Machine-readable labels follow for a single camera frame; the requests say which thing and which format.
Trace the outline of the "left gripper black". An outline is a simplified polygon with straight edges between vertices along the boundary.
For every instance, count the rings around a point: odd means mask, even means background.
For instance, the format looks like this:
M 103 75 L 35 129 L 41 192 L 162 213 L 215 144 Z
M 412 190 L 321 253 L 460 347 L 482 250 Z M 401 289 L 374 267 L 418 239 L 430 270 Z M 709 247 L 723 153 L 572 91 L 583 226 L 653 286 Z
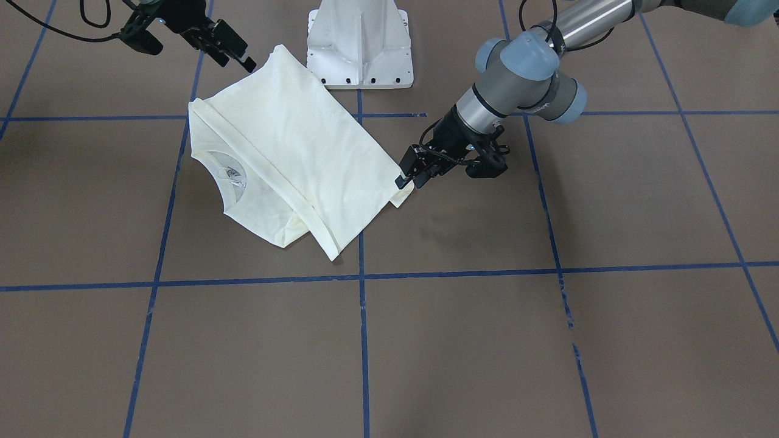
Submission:
M 407 148 L 400 160 L 401 175 L 394 180 L 397 188 L 403 189 L 413 183 L 414 188 L 420 189 L 432 178 L 444 175 L 456 166 L 466 167 L 468 161 L 478 158 L 478 153 L 469 145 L 466 130 L 481 133 L 464 121 L 456 106 L 451 107 L 442 119 L 423 132 L 420 145 Z M 432 131 L 432 139 L 422 142 L 428 131 Z

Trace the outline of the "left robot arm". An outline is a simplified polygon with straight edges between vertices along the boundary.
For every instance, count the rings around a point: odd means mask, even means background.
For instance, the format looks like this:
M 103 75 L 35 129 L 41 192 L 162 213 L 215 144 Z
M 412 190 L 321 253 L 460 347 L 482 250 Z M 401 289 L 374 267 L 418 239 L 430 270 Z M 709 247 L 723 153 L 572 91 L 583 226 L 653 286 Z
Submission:
M 471 178 L 506 171 L 509 147 L 498 144 L 501 126 L 515 111 L 567 124 L 584 111 L 587 92 L 559 69 L 561 58 L 592 47 L 639 12 L 673 6 L 729 25 L 752 27 L 777 10 L 776 1 L 576 1 L 510 41 L 490 39 L 475 58 L 478 80 L 442 119 L 428 128 L 431 139 L 408 147 L 400 160 L 399 189 L 463 166 Z

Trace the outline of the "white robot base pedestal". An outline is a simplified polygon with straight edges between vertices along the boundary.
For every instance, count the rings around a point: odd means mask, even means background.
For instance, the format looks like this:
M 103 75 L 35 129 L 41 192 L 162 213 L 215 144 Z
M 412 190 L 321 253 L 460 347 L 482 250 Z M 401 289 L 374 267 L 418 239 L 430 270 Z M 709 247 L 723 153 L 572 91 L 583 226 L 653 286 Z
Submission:
M 322 1 L 308 14 L 306 67 L 327 89 L 407 89 L 411 31 L 395 1 Z

